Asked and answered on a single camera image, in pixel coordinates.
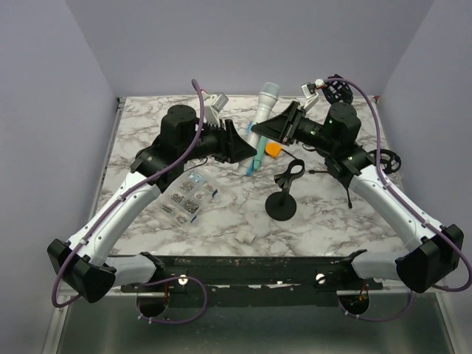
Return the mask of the white microphone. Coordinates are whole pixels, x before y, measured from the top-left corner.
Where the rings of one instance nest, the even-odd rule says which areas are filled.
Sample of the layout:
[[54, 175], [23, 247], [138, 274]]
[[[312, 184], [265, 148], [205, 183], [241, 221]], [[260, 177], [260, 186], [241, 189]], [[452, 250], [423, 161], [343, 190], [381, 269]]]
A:
[[[258, 96], [257, 109], [251, 127], [266, 121], [275, 104], [279, 99], [280, 87], [272, 82], [264, 83]], [[251, 156], [239, 163], [237, 171], [245, 176], [249, 176], [252, 172], [254, 157]]]

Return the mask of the black round-base microphone stand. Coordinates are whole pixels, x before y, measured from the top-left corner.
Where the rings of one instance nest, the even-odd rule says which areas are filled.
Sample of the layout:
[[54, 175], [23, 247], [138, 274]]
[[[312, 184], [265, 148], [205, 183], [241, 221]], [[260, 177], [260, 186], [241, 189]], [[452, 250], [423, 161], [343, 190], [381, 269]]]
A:
[[288, 221], [296, 213], [296, 201], [290, 194], [294, 180], [301, 178], [305, 173], [305, 163], [301, 159], [292, 160], [283, 173], [274, 176], [279, 192], [273, 192], [265, 200], [265, 210], [268, 216], [276, 221]]

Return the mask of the black shock-mount tripod stand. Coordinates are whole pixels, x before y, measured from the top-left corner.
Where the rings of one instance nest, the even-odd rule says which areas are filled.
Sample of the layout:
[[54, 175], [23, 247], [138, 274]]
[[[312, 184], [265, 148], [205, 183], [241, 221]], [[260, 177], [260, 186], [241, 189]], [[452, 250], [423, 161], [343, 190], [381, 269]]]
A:
[[[377, 155], [376, 150], [371, 150], [371, 151], [368, 152], [368, 154], [370, 154], [374, 158]], [[398, 154], [396, 154], [392, 150], [383, 149], [383, 148], [380, 149], [380, 162], [381, 162], [382, 171], [386, 175], [396, 173], [397, 171], [399, 171], [399, 169], [401, 168], [401, 165], [402, 165], [401, 158], [399, 157]], [[316, 173], [328, 173], [328, 172], [323, 171], [323, 170], [313, 170], [312, 169], [312, 170], [309, 170], [308, 173], [316, 174]], [[347, 192], [347, 205], [348, 205], [348, 208], [352, 209], [353, 204], [352, 204], [352, 201], [350, 199], [350, 192], [349, 192], [347, 187], [346, 187], [346, 192]]]

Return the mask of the mint green microphone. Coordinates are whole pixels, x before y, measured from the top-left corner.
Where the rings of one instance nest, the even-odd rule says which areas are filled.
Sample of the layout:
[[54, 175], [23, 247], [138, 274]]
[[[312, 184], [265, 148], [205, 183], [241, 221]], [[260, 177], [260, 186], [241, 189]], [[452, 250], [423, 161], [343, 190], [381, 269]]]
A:
[[257, 145], [257, 153], [253, 159], [253, 164], [252, 164], [253, 171], [258, 170], [261, 165], [261, 162], [263, 160], [263, 157], [266, 151], [266, 144], [267, 144], [267, 138], [262, 136]]

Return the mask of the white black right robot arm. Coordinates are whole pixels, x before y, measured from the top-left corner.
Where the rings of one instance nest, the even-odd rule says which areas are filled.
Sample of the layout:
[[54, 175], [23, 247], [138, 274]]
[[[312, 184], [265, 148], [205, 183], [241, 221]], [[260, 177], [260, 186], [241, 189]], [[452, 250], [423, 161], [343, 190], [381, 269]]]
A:
[[349, 103], [330, 106], [325, 121], [305, 116], [297, 101], [279, 115], [254, 124], [252, 132], [284, 145], [301, 142], [324, 158], [328, 173], [361, 196], [395, 231], [403, 252], [362, 251], [339, 271], [341, 284], [357, 288], [366, 279], [400, 280], [423, 293], [455, 270], [464, 234], [456, 225], [444, 226], [416, 206], [386, 175], [373, 156], [356, 141], [361, 121]]

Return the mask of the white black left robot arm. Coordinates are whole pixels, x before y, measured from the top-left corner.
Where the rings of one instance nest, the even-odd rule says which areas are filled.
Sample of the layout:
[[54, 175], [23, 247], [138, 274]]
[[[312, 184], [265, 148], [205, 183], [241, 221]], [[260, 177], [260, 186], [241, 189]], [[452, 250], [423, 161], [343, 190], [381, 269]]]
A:
[[158, 290], [164, 280], [157, 260], [148, 253], [112, 258], [112, 248], [150, 203], [155, 201], [193, 159], [212, 157], [235, 164], [254, 156], [256, 150], [237, 132], [233, 121], [210, 125], [188, 105], [174, 105], [161, 120], [160, 133], [151, 146], [140, 150], [119, 189], [102, 209], [68, 240], [53, 240], [47, 254], [57, 274], [52, 304], [65, 282], [90, 303], [102, 299], [116, 286], [140, 284]]

